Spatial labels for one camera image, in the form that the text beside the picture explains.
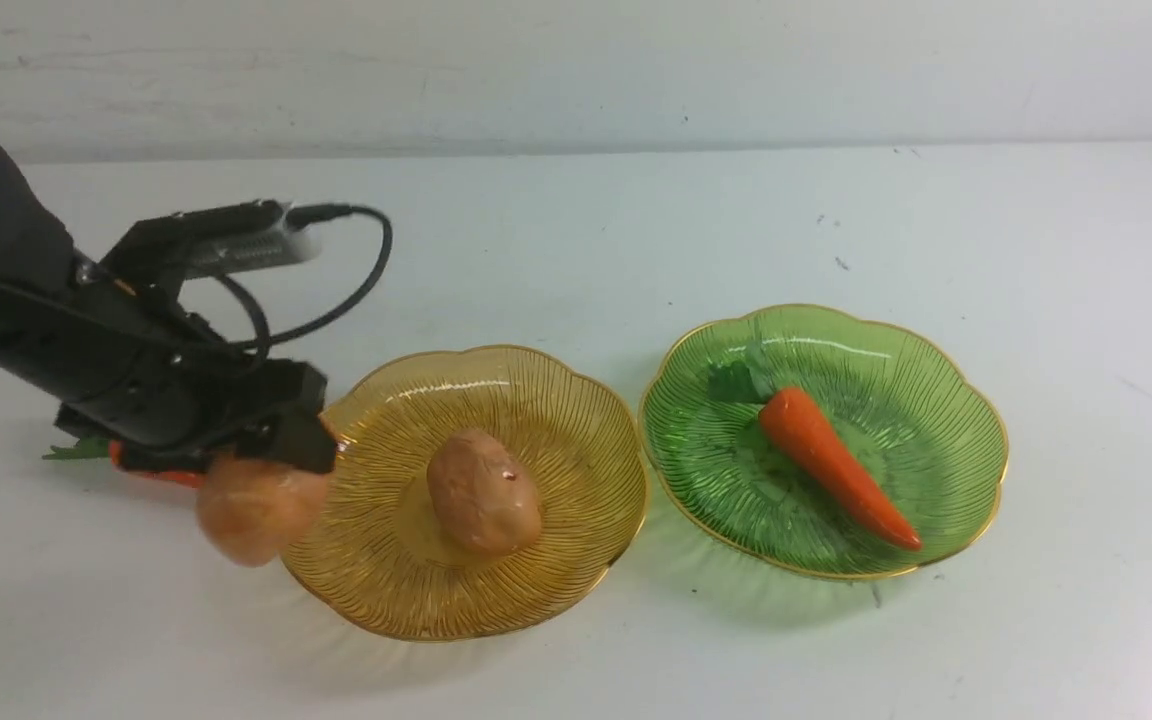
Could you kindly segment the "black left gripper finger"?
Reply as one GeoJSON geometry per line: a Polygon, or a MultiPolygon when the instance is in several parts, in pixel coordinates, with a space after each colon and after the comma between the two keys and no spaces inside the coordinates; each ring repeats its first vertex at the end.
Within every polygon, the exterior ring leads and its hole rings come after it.
{"type": "Polygon", "coordinates": [[[236,456],[329,475],[338,464],[338,438],[316,414],[288,410],[241,430],[236,456]]]}

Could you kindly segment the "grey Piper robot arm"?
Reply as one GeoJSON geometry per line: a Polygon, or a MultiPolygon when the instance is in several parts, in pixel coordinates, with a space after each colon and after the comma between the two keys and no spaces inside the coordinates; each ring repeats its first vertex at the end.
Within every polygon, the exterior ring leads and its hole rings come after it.
{"type": "Polygon", "coordinates": [[[188,279],[247,270],[243,243],[288,236],[275,200],[142,220],[104,258],[81,252],[0,145],[0,367],[55,397],[55,424],[141,471],[204,471],[223,450],[329,473],[326,379],[242,350],[180,306],[188,279]]]}

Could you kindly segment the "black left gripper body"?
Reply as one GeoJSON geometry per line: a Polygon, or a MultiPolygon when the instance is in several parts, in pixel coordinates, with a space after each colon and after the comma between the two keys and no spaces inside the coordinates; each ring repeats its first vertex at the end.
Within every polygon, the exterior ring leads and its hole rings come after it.
{"type": "Polygon", "coordinates": [[[0,281],[0,367],[55,397],[65,433],[204,470],[236,456],[256,420],[320,418],[326,388],[314,366],[223,340],[169,293],[116,281],[74,286],[65,300],[0,281]]]}

